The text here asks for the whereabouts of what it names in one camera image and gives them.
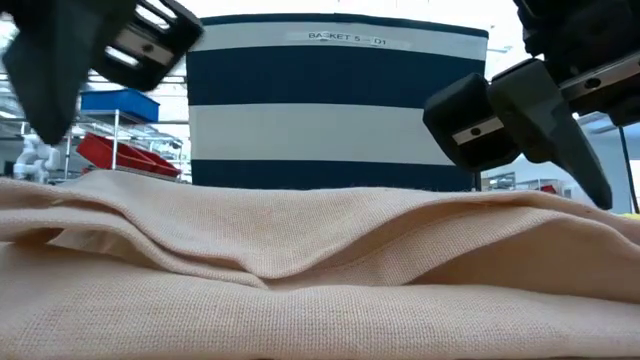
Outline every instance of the cloth fold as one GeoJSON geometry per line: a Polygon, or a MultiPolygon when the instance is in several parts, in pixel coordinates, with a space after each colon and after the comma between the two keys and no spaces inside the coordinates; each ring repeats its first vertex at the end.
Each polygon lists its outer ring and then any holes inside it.
{"type": "Polygon", "coordinates": [[[0,180],[0,358],[640,358],[640,222],[540,192],[0,180]]]}

